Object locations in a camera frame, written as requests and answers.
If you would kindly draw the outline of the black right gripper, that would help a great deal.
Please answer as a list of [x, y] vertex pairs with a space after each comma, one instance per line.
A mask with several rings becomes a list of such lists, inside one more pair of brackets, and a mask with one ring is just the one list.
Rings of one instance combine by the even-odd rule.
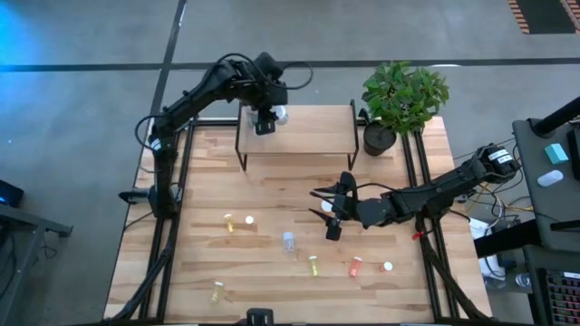
[[309, 195], [322, 200], [333, 200], [332, 211], [334, 216], [309, 208], [309, 211], [321, 218], [326, 226], [326, 238], [328, 240], [339, 240], [342, 232], [340, 224], [342, 221], [355, 220], [360, 218], [356, 213], [356, 205], [359, 203], [357, 184], [354, 176], [350, 172], [343, 172], [331, 187], [319, 187], [311, 190]]

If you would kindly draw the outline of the wooden shelf black metal legs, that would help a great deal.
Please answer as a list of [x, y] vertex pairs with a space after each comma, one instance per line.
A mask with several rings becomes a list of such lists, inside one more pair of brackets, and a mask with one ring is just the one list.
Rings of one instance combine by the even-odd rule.
[[237, 114], [235, 152], [243, 170], [250, 155], [345, 155], [353, 169], [359, 152], [359, 134], [355, 103], [346, 105], [287, 105], [289, 121], [275, 125], [275, 132], [257, 136], [250, 129], [247, 107], [240, 105]]

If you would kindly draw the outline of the black rounded object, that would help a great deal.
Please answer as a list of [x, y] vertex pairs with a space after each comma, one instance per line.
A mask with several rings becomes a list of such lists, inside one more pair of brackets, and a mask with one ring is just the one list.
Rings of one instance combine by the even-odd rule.
[[266, 308], [250, 308], [246, 312], [246, 326], [275, 326], [274, 312]]

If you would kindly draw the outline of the green plant in black pot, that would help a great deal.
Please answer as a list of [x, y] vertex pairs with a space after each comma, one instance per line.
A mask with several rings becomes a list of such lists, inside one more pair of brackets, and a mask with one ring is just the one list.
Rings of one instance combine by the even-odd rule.
[[373, 157], [390, 149], [398, 136], [422, 130], [450, 98], [444, 76], [407, 62], [382, 63], [363, 87], [369, 116], [363, 148]]

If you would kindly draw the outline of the white floor box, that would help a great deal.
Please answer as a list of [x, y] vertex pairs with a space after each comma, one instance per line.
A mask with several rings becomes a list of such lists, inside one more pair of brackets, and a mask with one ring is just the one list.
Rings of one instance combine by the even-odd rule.
[[471, 232], [473, 239], [478, 239], [486, 235], [488, 231], [489, 223], [478, 220], [476, 218], [471, 218], [469, 220], [469, 230]]

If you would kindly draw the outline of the grey side desk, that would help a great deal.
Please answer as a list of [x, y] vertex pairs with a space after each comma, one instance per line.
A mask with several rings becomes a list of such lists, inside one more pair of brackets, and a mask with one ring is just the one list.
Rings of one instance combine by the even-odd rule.
[[[580, 220], [580, 180], [575, 178], [573, 155], [567, 138], [573, 126], [566, 123], [548, 139], [536, 135], [527, 120], [514, 121], [512, 128], [543, 246], [580, 253], [580, 226], [568, 231], [551, 228], [557, 222]], [[562, 147], [568, 156], [567, 161], [556, 165], [551, 162], [546, 148], [553, 144]], [[538, 178], [553, 170], [560, 171], [563, 178], [548, 187], [540, 186]]]

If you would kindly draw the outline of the white oval mouse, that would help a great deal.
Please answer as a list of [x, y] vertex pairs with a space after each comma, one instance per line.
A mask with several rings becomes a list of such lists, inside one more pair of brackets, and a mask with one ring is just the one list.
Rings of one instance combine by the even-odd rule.
[[537, 183], [541, 187], [550, 187], [563, 179], [564, 174], [560, 170], [554, 169], [538, 177]]

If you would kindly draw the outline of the teal box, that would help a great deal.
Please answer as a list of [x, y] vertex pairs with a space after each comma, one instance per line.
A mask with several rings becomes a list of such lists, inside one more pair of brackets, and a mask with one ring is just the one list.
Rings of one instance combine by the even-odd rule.
[[559, 165], [569, 160], [560, 143], [553, 143], [544, 148], [544, 151], [552, 165]]

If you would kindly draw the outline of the black pole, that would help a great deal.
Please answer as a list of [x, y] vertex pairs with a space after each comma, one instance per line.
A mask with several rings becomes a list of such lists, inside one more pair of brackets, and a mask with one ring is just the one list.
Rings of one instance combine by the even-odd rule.
[[528, 119], [532, 131], [541, 138], [551, 138], [555, 130], [580, 115], [580, 96], [543, 119]]

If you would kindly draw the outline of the grey metal stand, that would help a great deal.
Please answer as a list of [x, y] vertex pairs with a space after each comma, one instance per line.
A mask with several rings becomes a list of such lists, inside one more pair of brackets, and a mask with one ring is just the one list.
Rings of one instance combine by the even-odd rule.
[[8, 224], [9, 243], [13, 246], [8, 259], [12, 272], [5, 287], [0, 289], [0, 326], [8, 326], [24, 306], [24, 293], [44, 233], [50, 231], [59, 237], [69, 237], [73, 228], [6, 205], [0, 205], [0, 221]]

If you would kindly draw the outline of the black backlit keyboard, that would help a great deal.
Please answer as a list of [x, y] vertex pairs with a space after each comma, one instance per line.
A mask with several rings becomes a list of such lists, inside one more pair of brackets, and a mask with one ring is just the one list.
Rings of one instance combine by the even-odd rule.
[[540, 269], [538, 275], [547, 323], [580, 326], [580, 273]]

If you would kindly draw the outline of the dark device with blue light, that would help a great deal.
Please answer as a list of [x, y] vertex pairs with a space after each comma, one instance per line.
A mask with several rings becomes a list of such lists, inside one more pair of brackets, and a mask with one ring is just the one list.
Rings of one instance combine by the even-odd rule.
[[0, 205], [18, 208], [24, 198], [24, 191], [0, 179]]

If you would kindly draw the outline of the orange-edged dark rug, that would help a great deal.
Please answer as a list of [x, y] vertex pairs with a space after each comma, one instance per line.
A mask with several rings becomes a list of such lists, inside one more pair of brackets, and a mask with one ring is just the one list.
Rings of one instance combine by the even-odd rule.
[[580, 0], [507, 0], [523, 34], [580, 35]]

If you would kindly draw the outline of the black aluminium table frame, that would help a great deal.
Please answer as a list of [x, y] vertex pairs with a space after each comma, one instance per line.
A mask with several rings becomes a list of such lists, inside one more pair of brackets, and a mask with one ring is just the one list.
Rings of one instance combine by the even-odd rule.
[[[309, 211], [309, 195], [334, 184], [345, 155], [250, 155], [243, 170], [232, 119], [203, 119], [192, 133], [186, 190], [169, 278], [153, 284], [148, 318], [157, 324], [216, 324], [268, 308], [279, 323], [430, 322], [433, 319], [415, 224], [365, 229], [353, 221], [341, 238], [326, 238], [324, 222]], [[225, 214], [232, 215], [234, 232]], [[254, 224], [245, 222], [247, 216]], [[295, 250], [283, 249], [292, 232]], [[317, 256], [318, 276], [308, 257]], [[348, 274], [355, 256], [359, 274]], [[393, 269], [383, 273], [384, 262]], [[214, 282], [225, 285], [212, 304]]]

